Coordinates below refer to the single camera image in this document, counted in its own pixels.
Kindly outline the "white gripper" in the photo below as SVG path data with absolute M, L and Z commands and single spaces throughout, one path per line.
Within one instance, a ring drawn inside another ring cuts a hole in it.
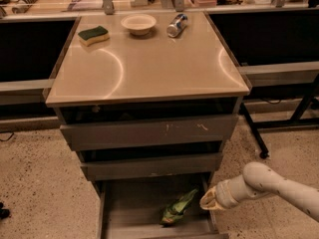
M 199 201 L 203 210 L 223 210 L 236 207 L 239 202 L 233 197 L 229 187 L 229 181 L 220 181 L 215 188 L 209 188 Z

